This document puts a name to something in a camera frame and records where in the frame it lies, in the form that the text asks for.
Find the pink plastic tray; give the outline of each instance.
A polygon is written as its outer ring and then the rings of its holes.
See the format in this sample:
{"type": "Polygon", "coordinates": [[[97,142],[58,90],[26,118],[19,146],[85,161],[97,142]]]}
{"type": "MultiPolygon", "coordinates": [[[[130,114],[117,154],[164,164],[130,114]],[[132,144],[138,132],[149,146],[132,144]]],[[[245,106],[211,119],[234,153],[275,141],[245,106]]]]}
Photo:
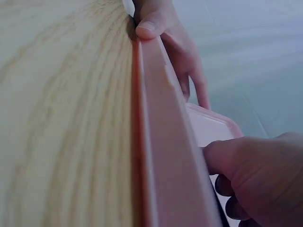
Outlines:
{"type": "Polygon", "coordinates": [[[241,132],[228,118],[185,104],[160,38],[140,41],[138,50],[145,226],[222,226],[199,147],[241,132]]]}

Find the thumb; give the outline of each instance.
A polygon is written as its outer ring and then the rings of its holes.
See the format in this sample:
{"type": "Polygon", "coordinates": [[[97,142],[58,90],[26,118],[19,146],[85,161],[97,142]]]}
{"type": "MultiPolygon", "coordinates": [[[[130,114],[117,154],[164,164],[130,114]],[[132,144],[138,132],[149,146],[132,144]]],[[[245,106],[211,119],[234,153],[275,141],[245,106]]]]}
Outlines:
{"type": "Polygon", "coordinates": [[[265,146],[264,139],[242,137],[215,141],[204,148],[204,158],[211,175],[225,175],[231,180],[244,165],[253,162],[257,150],[265,146]]]}
{"type": "Polygon", "coordinates": [[[136,28],[136,33],[141,39],[153,39],[163,34],[165,30],[166,23],[163,15],[155,11],[143,18],[136,28]]]}

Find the wood grain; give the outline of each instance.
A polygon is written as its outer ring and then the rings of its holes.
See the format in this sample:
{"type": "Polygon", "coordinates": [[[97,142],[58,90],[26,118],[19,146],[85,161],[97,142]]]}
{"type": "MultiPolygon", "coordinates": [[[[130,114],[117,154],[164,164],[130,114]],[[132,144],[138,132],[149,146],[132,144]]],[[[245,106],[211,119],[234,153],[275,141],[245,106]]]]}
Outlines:
{"type": "Polygon", "coordinates": [[[0,0],[0,226],[128,227],[130,20],[119,0],[0,0]]]}

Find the hand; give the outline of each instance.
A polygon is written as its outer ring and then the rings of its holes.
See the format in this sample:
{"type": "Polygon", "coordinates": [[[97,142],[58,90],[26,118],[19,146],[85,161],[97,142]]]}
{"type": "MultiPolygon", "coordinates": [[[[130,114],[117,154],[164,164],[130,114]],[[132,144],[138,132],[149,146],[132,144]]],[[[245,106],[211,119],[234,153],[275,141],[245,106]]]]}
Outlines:
{"type": "Polygon", "coordinates": [[[179,21],[170,0],[134,0],[136,33],[141,39],[161,36],[186,101],[189,79],[194,82],[199,105],[210,109],[206,79],[199,53],[179,21]]]}
{"type": "Polygon", "coordinates": [[[215,188],[231,196],[226,213],[240,227],[303,226],[303,136],[265,140],[243,137],[204,149],[215,188]]]}

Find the pink edge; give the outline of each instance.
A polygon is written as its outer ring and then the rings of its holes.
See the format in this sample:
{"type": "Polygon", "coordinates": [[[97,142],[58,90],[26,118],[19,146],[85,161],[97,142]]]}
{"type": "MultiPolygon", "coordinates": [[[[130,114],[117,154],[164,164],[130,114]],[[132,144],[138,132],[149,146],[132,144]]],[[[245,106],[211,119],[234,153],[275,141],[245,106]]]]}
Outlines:
{"type": "Polygon", "coordinates": [[[222,226],[185,101],[161,39],[139,41],[148,227],[222,226]]]}

